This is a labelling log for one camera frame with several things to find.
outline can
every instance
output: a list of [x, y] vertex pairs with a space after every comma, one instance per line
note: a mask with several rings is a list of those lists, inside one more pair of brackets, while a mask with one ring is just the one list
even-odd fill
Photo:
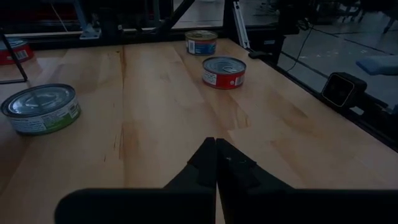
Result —
[[213, 55], [216, 52], [217, 34], [208, 30], [193, 30], [185, 33], [187, 52], [193, 55]]
[[72, 124], [81, 113], [75, 90], [64, 84], [20, 91], [1, 104], [1, 111], [20, 134], [41, 135]]
[[211, 57], [203, 62], [203, 81], [214, 88], [230, 90], [243, 84], [246, 64], [232, 57]]
[[[34, 54], [26, 40], [10, 38], [7, 39], [20, 62], [31, 59]], [[15, 63], [3, 41], [0, 41], [0, 65], [10, 65]]]

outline red can label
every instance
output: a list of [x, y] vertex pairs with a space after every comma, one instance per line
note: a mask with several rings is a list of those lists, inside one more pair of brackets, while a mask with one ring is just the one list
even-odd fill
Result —
[[[24, 62], [34, 56], [33, 51], [27, 44], [13, 48], [13, 51], [20, 62]], [[0, 65], [13, 64], [14, 61], [8, 50], [0, 50]]]
[[237, 88], [243, 84], [244, 72], [220, 75], [205, 70], [202, 79], [209, 86], [229, 90]]

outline green can label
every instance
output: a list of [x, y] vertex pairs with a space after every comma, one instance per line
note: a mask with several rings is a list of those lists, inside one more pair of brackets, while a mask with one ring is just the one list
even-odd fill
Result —
[[77, 98], [71, 100], [64, 107], [51, 113], [31, 118], [9, 117], [14, 129], [26, 134], [45, 134], [57, 131], [74, 122], [80, 114]]

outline metal can lid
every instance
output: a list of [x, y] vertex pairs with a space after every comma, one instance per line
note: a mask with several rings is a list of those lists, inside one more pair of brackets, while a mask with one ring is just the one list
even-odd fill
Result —
[[209, 72], [230, 75], [245, 71], [246, 64], [232, 57], [211, 57], [203, 62], [203, 67]]
[[[27, 43], [26, 40], [17, 39], [17, 38], [7, 38], [7, 40], [8, 40], [8, 42], [10, 43], [10, 46], [11, 46], [13, 49], [14, 49], [14, 48], [17, 48], [17, 47], [20, 47], [20, 46], [22, 46], [22, 45], [24, 45], [24, 44]], [[4, 42], [3, 42], [3, 41], [0, 41], [0, 50], [6, 50], [6, 49], [7, 49], [7, 47], [6, 47], [6, 45], [4, 44]]]
[[71, 86], [41, 85], [12, 95], [1, 105], [1, 109], [6, 116], [39, 116], [62, 108], [74, 97], [75, 91]]
[[218, 35], [208, 30], [193, 30], [186, 32], [185, 37], [190, 40], [214, 40]]

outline wood grain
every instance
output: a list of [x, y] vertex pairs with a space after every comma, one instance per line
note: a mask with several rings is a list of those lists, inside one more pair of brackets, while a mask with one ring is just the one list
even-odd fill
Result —
[[[83, 110], [71, 126], [34, 138], [0, 115], [1, 223], [52, 223], [57, 202], [86, 187], [162, 187], [208, 136], [225, 138], [293, 187], [396, 189], [398, 154], [230, 40], [217, 55], [246, 62], [235, 90], [201, 81], [207, 57], [184, 42], [36, 52], [30, 86], [66, 83]], [[0, 78], [16, 77], [15, 66]], [[218, 223], [222, 223], [218, 203]]]

